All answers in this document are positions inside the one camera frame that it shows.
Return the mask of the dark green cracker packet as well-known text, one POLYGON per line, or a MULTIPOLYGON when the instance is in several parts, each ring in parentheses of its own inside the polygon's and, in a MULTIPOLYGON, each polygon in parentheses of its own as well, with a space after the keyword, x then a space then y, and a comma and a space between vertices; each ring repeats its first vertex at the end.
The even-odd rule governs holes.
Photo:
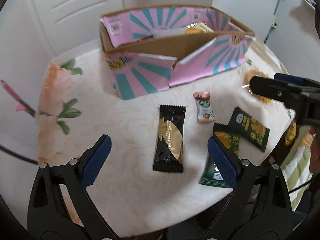
POLYGON ((213 136, 208 140, 208 158, 200 184, 236 189, 239 169, 232 160, 238 159, 240 136, 231 127, 215 123, 213 136))
POLYGON ((235 129, 242 137, 261 150, 261 152, 265 152, 270 129, 243 111, 240 107, 235 107, 228 126, 235 129))

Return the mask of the clear bag yellow pastry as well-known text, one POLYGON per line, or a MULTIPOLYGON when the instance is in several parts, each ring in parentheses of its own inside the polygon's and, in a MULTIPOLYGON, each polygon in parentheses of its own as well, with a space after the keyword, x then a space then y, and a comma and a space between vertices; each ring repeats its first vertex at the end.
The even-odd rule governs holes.
POLYGON ((254 68, 246 73, 244 78, 244 87, 260 102, 264 104, 271 104, 272 99, 264 96, 268 85, 270 84, 269 80, 271 80, 270 76, 254 68))

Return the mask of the small pink white snack packet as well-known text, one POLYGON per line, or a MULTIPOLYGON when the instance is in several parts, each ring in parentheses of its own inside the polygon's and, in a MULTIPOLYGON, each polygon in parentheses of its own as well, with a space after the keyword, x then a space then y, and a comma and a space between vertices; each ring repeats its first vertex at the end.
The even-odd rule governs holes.
POLYGON ((215 121, 210 103, 210 92, 196 92, 193 94, 197 106, 197 122, 211 123, 215 121))

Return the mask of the black gold snack bar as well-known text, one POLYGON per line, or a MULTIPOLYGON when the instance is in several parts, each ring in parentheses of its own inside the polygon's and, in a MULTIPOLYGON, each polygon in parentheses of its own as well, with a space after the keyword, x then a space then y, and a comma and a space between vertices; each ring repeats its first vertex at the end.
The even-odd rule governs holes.
POLYGON ((157 142, 152 169, 157 172, 182 173, 183 133, 187 108, 160 105, 157 142))

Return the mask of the orange white cake snack bag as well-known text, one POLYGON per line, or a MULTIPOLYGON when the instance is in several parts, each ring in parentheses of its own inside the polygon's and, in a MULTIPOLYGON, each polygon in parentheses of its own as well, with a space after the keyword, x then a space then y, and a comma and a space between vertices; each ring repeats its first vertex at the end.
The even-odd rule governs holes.
POLYGON ((208 27, 205 22, 192 23, 184 29, 185 34, 213 33, 213 29, 208 27))

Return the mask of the white plastic snack packet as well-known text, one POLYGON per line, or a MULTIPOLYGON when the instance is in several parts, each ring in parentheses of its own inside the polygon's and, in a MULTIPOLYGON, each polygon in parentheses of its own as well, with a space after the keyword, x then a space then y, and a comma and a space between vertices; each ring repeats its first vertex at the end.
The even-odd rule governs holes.
POLYGON ((187 28, 172 28, 172 29, 161 29, 161 30, 153 30, 152 36, 154 38, 167 37, 167 36, 175 36, 175 35, 184 35, 186 34, 185 30, 187 28))

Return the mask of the white bedroom door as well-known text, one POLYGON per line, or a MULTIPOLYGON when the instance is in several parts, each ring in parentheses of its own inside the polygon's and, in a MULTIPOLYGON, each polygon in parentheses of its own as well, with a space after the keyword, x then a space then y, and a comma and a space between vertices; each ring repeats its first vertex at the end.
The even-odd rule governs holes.
POLYGON ((103 14, 121 10, 123 0, 31 0, 44 44, 58 56, 99 37, 103 14))

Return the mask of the floral white tablecloth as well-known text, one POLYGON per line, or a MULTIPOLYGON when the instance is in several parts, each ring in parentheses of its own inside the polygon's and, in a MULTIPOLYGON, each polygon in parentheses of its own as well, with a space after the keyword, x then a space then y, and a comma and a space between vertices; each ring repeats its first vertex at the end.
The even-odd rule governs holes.
POLYGON ((239 107, 269 128, 265 152, 245 139, 240 141, 240 157, 255 165, 266 159, 292 121, 281 103, 263 103, 244 88, 249 68, 270 77, 286 72, 259 39, 251 43, 246 61, 233 70, 127 101, 115 96, 101 49, 80 55, 75 66, 78 74, 53 61, 45 73, 37 117, 39 161, 63 165, 82 155, 102 134, 109 135, 112 151, 87 192, 120 237, 180 223, 231 193, 231 189, 200 184, 213 126, 197 122, 195 92, 210 92, 215 119, 221 124, 227 124, 239 107), (182 173, 152 169, 160 105, 187 109, 182 173))

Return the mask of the white wardrobe door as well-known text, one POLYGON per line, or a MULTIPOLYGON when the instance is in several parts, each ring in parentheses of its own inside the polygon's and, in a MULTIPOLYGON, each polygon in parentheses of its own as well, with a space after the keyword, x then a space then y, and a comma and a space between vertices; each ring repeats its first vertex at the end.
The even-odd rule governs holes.
POLYGON ((213 7, 239 20, 262 41, 276 18, 280 0, 213 0, 213 7))

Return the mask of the black curved metal rack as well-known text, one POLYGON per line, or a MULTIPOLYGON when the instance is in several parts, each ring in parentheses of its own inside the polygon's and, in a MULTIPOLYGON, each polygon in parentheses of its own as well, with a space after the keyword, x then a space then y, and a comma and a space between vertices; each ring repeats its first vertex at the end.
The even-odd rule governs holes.
POLYGON ((30 159, 30 158, 25 157, 23 155, 20 155, 20 154, 18 154, 16 152, 4 147, 3 145, 0 145, 0 150, 2 152, 4 152, 4 153, 14 157, 14 158, 17 158, 17 159, 21 160, 21 161, 25 161, 25 162, 30 163, 30 164, 38 165, 38 162, 36 160, 30 159))

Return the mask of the pink lined cardboard box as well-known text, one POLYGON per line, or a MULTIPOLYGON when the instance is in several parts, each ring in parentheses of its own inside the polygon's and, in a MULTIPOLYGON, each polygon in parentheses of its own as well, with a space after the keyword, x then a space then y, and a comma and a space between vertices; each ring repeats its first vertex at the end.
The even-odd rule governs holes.
POLYGON ((100 18, 100 38, 112 86, 123 100, 162 92, 238 67, 254 40, 249 27, 205 5, 164 4, 120 10, 100 18), (153 30, 205 22, 213 33, 135 42, 153 30))

